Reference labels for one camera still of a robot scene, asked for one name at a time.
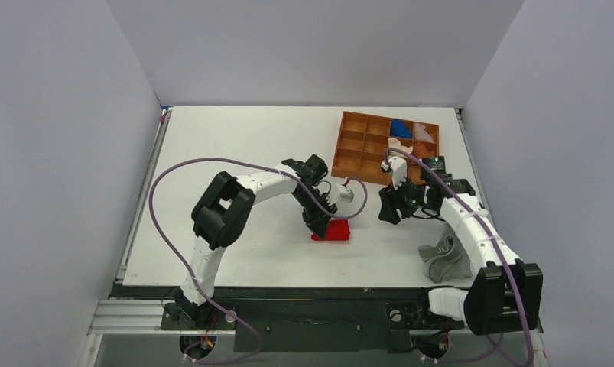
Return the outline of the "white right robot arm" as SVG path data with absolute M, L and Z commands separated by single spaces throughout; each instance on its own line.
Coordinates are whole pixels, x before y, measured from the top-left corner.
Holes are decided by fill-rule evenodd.
M 420 184 L 408 176 L 407 158 L 391 156 L 381 170 L 391 183 L 380 190 L 379 219 L 398 224 L 418 210 L 431 210 L 447 225 L 436 245 L 418 251 L 424 273 L 437 287 L 414 305 L 423 326 L 443 317 L 462 321 L 476 335 L 537 327 L 543 273 L 513 252 L 489 221 L 466 179 L 447 173 L 442 156 L 425 158 Z

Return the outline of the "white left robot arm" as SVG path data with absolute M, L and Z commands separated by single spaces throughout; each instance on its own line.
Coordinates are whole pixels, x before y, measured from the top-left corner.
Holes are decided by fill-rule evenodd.
M 181 286 L 188 301 L 180 318 L 190 328 L 200 329 L 210 321 L 216 273 L 226 247 L 242 234 L 252 207 L 273 197 L 290 194 L 302 207 L 302 219 L 318 236 L 326 234 L 336 206 L 316 185 L 328 174 L 323 159 L 311 155 L 305 162 L 286 159 L 269 171 L 232 176 L 218 173 L 191 213 L 196 236 L 189 274 Z

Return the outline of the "red underwear white trim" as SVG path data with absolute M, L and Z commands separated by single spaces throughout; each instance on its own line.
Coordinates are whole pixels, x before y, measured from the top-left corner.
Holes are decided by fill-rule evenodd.
M 328 223 L 324 237 L 313 233 L 311 239 L 315 242 L 346 242 L 350 239 L 351 230 L 347 219 L 333 219 Z

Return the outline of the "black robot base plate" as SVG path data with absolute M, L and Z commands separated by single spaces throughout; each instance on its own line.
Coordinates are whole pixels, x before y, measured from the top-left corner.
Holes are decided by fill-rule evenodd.
M 218 287 L 215 303 L 193 308 L 177 286 L 116 284 L 110 297 L 152 300 L 161 315 L 154 327 L 178 332 L 180 349 L 194 358 L 211 352 L 218 335 L 236 352 L 424 352 L 442 356 L 448 335 L 482 336 L 520 328 L 510 293 L 480 304 L 455 321 L 433 311 L 429 288 Z

